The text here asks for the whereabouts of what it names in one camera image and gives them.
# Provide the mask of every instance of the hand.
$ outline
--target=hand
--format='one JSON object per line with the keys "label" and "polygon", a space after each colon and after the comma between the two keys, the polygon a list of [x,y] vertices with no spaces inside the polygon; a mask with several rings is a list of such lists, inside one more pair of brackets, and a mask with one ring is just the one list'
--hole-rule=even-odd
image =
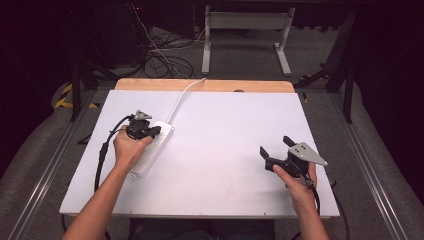
{"label": "hand", "polygon": [[[293,178],[278,165],[274,165],[273,170],[286,183],[292,197],[293,209],[297,215],[310,211],[316,212],[314,195],[309,188],[303,185],[300,179]],[[309,163],[309,177],[316,187],[317,174],[315,163]]]}
{"label": "hand", "polygon": [[127,126],[123,125],[113,140],[113,145],[116,157],[115,168],[124,168],[126,172],[129,172],[153,138],[148,136],[141,140],[134,140],[128,137],[126,129]]}

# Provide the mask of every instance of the white platform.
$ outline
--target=white platform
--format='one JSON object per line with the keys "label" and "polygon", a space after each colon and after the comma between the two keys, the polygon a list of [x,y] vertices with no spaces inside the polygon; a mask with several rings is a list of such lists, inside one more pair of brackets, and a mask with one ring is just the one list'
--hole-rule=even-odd
{"label": "white platform", "polygon": [[[99,150],[109,131],[136,110],[166,121],[180,92],[111,91],[60,212],[77,214],[93,194]],[[264,170],[263,146],[285,158],[287,135],[316,150],[294,93],[187,92],[175,132],[142,179],[127,178],[114,215],[177,218],[295,217],[284,183]],[[114,164],[110,144],[101,182]],[[339,216],[325,170],[317,166],[322,217]]]}

